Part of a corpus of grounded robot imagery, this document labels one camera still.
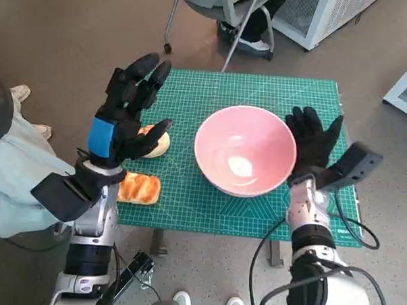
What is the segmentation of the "robot left bare black hand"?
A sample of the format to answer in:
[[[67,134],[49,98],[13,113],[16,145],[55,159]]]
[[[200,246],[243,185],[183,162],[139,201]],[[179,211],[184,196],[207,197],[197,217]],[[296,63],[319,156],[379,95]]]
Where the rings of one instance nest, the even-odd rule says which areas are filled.
[[[105,90],[107,99],[98,108],[88,135],[89,159],[105,169],[119,167],[126,159],[139,159],[158,146],[172,120],[163,119],[147,133],[140,133],[141,113],[157,99],[171,63],[148,53],[127,68],[115,68]]]

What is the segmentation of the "robot right black gloved hand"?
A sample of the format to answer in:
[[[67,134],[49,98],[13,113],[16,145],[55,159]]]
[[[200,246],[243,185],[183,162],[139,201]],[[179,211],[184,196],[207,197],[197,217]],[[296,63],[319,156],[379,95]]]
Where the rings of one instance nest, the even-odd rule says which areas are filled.
[[[340,137],[344,117],[339,115],[325,130],[317,112],[312,107],[293,107],[286,115],[286,125],[296,143],[296,163],[288,178],[292,186],[312,168],[325,169],[329,156]]]

